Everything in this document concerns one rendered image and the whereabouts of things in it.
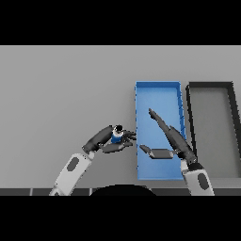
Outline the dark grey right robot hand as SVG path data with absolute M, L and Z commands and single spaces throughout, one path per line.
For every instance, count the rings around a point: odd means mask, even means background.
M 180 132 L 173 126 L 166 125 L 164 120 L 154 110 L 149 109 L 149 114 L 162 129 L 172 150 L 151 149 L 146 145 L 140 145 L 139 148 L 144 153 L 147 153 L 151 159 L 172 159 L 174 155 L 177 155 L 179 158 L 185 160 L 187 164 L 197 163 L 197 156 L 194 154 Z

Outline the dark grey bin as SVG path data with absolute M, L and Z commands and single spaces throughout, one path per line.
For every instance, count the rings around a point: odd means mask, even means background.
M 241 178 L 241 121 L 233 82 L 185 88 L 192 146 L 210 178 Z

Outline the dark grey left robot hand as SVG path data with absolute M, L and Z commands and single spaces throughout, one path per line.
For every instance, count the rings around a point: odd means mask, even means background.
M 102 150 L 104 153 L 115 153 L 132 146 L 132 141 L 136 140 L 136 133 L 124 129 L 121 142 L 116 144 L 111 142 L 112 131 L 115 126 L 108 125 L 99 131 L 82 147 L 83 151 L 87 154 L 99 150 Z

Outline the blue pipe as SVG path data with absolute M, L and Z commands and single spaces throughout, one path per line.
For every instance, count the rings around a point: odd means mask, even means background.
M 123 128 L 121 125 L 116 125 L 112 131 L 111 142 L 120 143 L 123 136 Z

